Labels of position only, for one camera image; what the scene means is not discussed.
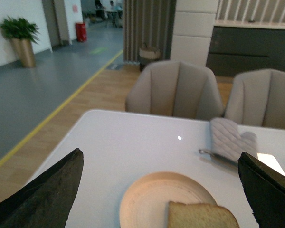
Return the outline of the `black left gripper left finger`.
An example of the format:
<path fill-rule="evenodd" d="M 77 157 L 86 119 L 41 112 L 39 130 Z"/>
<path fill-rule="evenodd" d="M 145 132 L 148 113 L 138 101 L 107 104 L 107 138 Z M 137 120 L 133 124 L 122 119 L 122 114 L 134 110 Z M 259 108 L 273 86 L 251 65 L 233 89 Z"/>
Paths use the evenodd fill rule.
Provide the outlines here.
<path fill-rule="evenodd" d="M 84 166 L 76 148 L 0 203 L 0 228 L 63 228 Z"/>

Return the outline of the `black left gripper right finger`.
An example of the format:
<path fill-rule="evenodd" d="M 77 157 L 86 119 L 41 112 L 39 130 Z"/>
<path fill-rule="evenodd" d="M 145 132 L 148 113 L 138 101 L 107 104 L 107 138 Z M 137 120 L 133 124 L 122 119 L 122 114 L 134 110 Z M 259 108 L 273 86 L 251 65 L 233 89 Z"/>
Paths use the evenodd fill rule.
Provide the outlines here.
<path fill-rule="evenodd" d="M 285 176 L 243 152 L 238 174 L 260 228 L 285 228 Z"/>

